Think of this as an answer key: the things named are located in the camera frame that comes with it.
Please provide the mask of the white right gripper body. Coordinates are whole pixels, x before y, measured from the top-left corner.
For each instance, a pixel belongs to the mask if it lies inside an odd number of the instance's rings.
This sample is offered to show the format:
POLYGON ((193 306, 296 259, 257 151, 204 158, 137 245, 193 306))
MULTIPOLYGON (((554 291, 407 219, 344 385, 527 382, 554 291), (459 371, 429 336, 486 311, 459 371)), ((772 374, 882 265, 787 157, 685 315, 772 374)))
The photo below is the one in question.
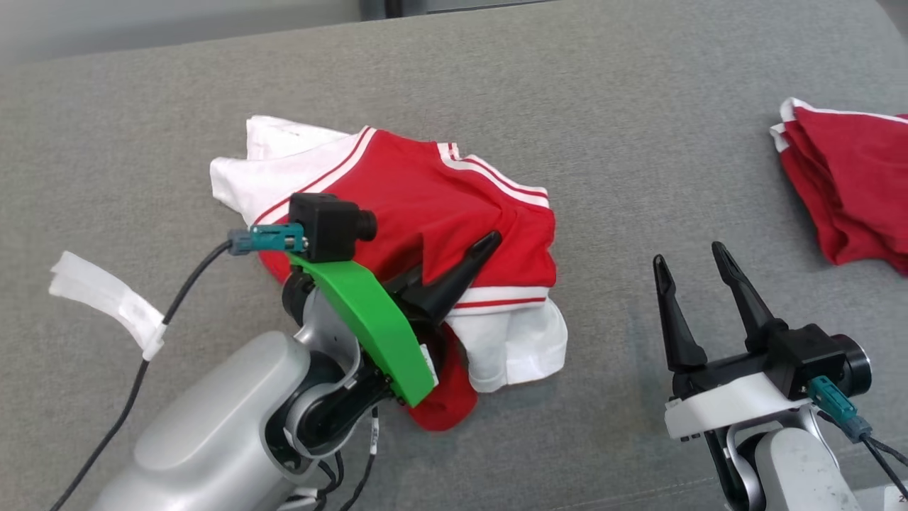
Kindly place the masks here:
POLYGON ((671 439, 735 426, 809 403, 788 399, 763 372, 768 356, 743 353, 672 374, 664 421, 671 439))

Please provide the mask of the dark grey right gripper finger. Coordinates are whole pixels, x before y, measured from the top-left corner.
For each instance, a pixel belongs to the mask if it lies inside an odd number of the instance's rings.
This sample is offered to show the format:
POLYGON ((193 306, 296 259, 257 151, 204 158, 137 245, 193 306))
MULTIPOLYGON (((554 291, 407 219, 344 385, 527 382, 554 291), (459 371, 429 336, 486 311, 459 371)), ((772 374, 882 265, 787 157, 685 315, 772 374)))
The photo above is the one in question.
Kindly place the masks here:
POLYGON ((661 253, 654 257, 653 269, 663 346, 669 371, 689 373, 703 368, 708 362, 707 354, 697 345, 685 321, 683 311, 675 297, 677 285, 661 253))
POLYGON ((745 347, 749 353, 762 353, 769 340, 778 332, 788 330, 788 324, 777 318, 755 290, 745 272, 740 269, 729 249, 720 241, 712 243, 712 253, 718 272, 732 291, 737 310, 746 331, 745 347))

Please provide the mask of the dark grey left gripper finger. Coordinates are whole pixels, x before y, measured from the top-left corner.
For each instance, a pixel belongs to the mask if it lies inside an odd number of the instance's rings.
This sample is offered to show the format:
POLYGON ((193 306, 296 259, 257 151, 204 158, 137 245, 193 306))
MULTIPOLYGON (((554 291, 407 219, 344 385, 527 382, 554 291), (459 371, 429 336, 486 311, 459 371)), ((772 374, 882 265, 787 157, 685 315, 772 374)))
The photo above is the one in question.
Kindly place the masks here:
POLYGON ((422 281, 423 246, 412 245, 396 250, 388 260, 388 276, 384 288, 389 293, 399 293, 422 281))
POLYGON ((483 266, 502 244, 502 234, 490 231, 463 253, 451 269, 432 281, 419 280, 418 312, 429 324, 440 324, 460 301, 483 266))

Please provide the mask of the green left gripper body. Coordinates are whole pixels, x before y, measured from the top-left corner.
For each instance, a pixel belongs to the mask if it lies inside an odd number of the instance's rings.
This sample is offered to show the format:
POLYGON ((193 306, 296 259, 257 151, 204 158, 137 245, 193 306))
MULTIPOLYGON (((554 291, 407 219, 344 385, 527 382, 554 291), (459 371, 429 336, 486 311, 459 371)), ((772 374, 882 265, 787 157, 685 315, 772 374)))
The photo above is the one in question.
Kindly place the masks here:
POLYGON ((353 378, 366 353, 390 388, 410 407, 434 389, 435 379, 408 320, 375 275, 353 260, 314 264, 290 255, 314 279, 296 339, 327 353, 343 369, 341 385, 353 378))

